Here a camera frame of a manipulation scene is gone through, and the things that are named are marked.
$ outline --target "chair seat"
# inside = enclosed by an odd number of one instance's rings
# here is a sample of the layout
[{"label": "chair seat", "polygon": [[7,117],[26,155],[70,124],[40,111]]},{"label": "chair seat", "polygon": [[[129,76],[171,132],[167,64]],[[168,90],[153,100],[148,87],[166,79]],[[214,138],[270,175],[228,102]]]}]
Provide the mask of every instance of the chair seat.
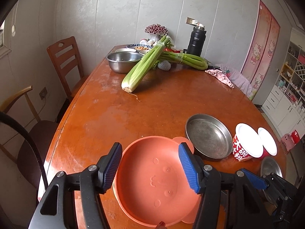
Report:
[{"label": "chair seat", "polygon": [[71,96],[74,98],[83,85],[83,83],[87,80],[89,76],[84,76],[83,78],[80,79],[80,81],[77,82],[77,84],[74,86],[73,90],[71,91]]},{"label": "chair seat", "polygon": [[[57,130],[58,123],[52,121],[39,121],[29,132],[36,143],[42,162],[45,161],[53,136]],[[36,189],[40,182],[40,169],[27,141],[24,141],[17,157],[17,166],[25,179]]]}]

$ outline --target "stainless steel bowl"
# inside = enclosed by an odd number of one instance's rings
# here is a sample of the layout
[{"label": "stainless steel bowl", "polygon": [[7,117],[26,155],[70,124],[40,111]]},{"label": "stainless steel bowl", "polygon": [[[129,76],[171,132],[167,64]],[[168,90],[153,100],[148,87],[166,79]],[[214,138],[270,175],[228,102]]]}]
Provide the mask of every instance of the stainless steel bowl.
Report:
[{"label": "stainless steel bowl", "polygon": [[143,57],[137,52],[114,52],[108,54],[109,67],[117,73],[128,73]]},{"label": "stainless steel bowl", "polygon": [[233,151],[233,141],[229,130],[210,115],[191,116],[186,122],[185,134],[197,151],[208,160],[221,160]]},{"label": "stainless steel bowl", "polygon": [[278,163],[272,157],[265,157],[260,166],[260,176],[268,176],[271,172],[274,172],[280,177],[282,176],[282,171]]}]

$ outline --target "metal pan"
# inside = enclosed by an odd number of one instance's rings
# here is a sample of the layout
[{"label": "metal pan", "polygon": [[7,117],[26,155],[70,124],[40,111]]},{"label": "metal pan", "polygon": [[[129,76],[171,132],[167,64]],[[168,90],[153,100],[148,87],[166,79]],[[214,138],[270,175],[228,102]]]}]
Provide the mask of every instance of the metal pan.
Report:
[{"label": "metal pan", "polygon": [[274,172],[281,178],[283,178],[282,171],[278,163],[272,157],[265,157],[260,166],[259,174],[262,177],[263,175],[268,176],[271,172]]},{"label": "metal pan", "polygon": [[233,151],[229,130],[218,119],[207,114],[191,116],[185,125],[185,135],[204,158],[221,160]]}]

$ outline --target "blue and white bowl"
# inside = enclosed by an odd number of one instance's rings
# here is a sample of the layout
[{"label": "blue and white bowl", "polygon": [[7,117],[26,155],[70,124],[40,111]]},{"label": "blue and white bowl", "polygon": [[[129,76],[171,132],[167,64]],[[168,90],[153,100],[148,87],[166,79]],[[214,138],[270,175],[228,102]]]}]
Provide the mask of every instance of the blue and white bowl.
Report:
[{"label": "blue and white bowl", "polygon": [[135,47],[137,46],[143,46],[143,47],[147,47],[149,50],[153,48],[153,46],[150,46],[150,45],[141,45],[141,44],[132,44],[132,45],[127,45],[126,47],[127,48],[131,48],[131,49],[134,49]]}]

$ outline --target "orange wooden table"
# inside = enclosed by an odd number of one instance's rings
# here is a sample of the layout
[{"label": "orange wooden table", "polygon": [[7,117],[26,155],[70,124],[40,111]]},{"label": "orange wooden table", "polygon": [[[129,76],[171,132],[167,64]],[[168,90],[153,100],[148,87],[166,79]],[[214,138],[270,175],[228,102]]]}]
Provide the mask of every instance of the orange wooden table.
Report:
[{"label": "orange wooden table", "polygon": [[[45,169],[49,183],[63,170],[67,174],[81,172],[106,155],[114,142],[125,149],[141,137],[159,135],[168,138],[185,136],[185,123],[194,114],[216,117],[232,136],[238,123],[246,123],[257,130],[266,128],[278,145],[275,156],[283,176],[286,157],[272,129],[252,102],[238,89],[231,89],[204,71],[173,65],[169,72],[152,70],[135,90],[134,95],[121,89],[125,74],[110,70],[107,60],[92,72],[66,111],[48,151]],[[257,173],[262,159],[238,162],[233,155],[219,161],[205,163],[217,170],[234,173],[247,168]],[[44,192],[42,183],[39,197]],[[119,207],[112,189],[101,196],[111,228],[146,228],[129,219]],[[79,192],[75,195],[79,228],[86,228]],[[219,225],[224,223],[221,209]],[[172,229],[192,228],[180,222]]]}]

